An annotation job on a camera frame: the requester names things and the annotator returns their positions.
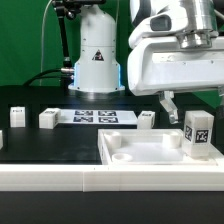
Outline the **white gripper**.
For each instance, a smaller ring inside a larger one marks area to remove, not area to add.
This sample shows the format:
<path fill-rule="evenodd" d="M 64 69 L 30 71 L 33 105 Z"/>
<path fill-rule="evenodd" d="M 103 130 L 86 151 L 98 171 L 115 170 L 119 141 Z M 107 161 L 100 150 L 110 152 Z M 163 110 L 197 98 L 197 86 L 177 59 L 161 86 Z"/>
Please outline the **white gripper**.
<path fill-rule="evenodd" d="M 218 87 L 224 97 L 224 37 L 212 40 L 212 47 L 181 49 L 173 36 L 143 39 L 128 57 L 128 85 L 136 95 L 153 95 L 176 124 L 178 109 L 174 92 Z"/>

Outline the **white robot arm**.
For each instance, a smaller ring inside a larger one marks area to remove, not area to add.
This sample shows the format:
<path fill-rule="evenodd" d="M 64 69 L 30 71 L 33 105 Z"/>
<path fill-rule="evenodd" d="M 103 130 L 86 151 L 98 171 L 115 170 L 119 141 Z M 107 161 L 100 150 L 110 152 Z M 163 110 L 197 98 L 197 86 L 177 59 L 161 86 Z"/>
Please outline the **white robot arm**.
<path fill-rule="evenodd" d="M 175 93 L 216 89 L 224 97 L 224 37 L 212 0 L 130 0 L 130 11 L 127 76 L 134 95 L 157 94 L 172 123 Z M 98 0 L 81 0 L 81 53 L 71 90 L 94 97 L 124 89 L 115 31 Z"/>

